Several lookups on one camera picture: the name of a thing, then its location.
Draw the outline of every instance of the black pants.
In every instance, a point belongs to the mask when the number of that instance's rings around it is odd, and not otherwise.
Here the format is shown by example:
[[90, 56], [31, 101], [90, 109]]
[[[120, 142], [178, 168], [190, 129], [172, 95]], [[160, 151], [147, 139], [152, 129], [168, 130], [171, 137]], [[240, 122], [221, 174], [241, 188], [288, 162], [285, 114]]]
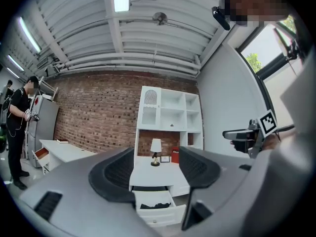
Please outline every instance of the black pants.
[[9, 154], [8, 154], [8, 160], [9, 160], [9, 168], [12, 175], [13, 180], [19, 180], [20, 174], [22, 171], [21, 168], [21, 154], [23, 149], [23, 141], [24, 141], [24, 129], [20, 129], [17, 131], [14, 131], [14, 129], [10, 129], [10, 132], [7, 131], [7, 139], [9, 144]]

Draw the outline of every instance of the white bookcase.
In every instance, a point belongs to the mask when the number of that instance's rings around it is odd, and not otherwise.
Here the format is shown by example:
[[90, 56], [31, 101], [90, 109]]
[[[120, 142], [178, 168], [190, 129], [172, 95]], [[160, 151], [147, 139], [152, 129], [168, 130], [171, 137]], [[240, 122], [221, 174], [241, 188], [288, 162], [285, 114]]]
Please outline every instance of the white bookcase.
[[[137, 118], [135, 156], [138, 151], [139, 130], [180, 132], [180, 146], [203, 149], [199, 96], [143, 86]], [[193, 134], [193, 145], [188, 145], [189, 133]]]

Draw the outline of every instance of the refrigerator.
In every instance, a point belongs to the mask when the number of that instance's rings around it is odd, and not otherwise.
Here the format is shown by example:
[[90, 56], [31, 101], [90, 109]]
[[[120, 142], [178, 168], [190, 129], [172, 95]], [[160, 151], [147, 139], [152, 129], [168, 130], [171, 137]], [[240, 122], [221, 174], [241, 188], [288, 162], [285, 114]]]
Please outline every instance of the refrigerator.
[[53, 140], [58, 108], [59, 106], [56, 103], [41, 95], [35, 97], [31, 113], [35, 111], [40, 120], [29, 123], [27, 153], [31, 164], [36, 168], [39, 168], [40, 164], [37, 162], [33, 152], [41, 149], [40, 140]]

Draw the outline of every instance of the black shoe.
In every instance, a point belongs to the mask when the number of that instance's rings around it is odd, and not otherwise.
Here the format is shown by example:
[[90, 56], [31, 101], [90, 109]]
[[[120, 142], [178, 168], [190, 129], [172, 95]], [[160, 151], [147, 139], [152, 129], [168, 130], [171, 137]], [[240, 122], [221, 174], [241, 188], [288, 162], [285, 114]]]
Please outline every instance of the black shoe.
[[22, 183], [20, 180], [13, 180], [13, 184], [18, 187], [20, 190], [26, 190], [27, 189], [27, 186]]
[[30, 174], [27, 171], [21, 171], [20, 176], [27, 177], [30, 176]]

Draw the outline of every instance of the table lamp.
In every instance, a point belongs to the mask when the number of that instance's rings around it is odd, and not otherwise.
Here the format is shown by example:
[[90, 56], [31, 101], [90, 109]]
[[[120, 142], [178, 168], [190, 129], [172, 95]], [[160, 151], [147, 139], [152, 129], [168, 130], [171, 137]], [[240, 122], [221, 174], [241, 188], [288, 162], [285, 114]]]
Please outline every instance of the table lamp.
[[150, 151], [154, 152], [154, 155], [152, 158], [155, 158], [155, 160], [151, 163], [151, 165], [154, 167], [158, 167], [160, 163], [157, 160], [157, 153], [161, 152], [161, 139], [153, 139], [152, 147], [150, 148]]

